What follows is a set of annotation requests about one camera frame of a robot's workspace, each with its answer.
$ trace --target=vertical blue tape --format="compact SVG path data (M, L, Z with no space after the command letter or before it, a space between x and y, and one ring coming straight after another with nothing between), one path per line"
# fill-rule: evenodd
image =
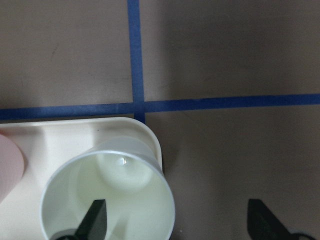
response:
M127 0L134 118L145 123L139 0Z

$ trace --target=black object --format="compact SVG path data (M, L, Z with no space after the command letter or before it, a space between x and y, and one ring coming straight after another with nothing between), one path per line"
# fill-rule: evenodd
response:
M104 240L107 233L106 200L94 200L74 235L66 235L56 240Z
M291 234L259 199L249 199L247 230L252 240L315 240L306 234Z

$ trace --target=cup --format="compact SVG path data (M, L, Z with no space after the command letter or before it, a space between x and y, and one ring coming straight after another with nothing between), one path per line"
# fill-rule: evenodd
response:
M20 181L24 158L9 138L0 135L0 203Z
M45 239L73 234L93 200L105 199L107 240L168 240L175 222L172 192L152 150L115 137L62 165L41 198Z

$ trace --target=blue tape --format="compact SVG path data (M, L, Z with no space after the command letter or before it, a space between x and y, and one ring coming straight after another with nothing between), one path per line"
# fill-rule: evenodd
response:
M139 0L127 0L134 118L145 123Z
M133 103L73 105L73 106L45 106L0 109L0 120L69 118L85 116L103 116L132 114Z
M318 104L320 104L320 94L296 94L147 101L144 103L144 109L146 113L154 113L201 109L227 109Z

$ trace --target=scratch on table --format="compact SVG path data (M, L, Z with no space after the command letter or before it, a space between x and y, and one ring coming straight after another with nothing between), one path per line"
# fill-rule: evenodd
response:
M59 47L59 43L56 44L55 48L53 49L53 51L52 51L52 53L51 53L50 62L52 62L52 59L54 58L54 55L55 55L58 47Z

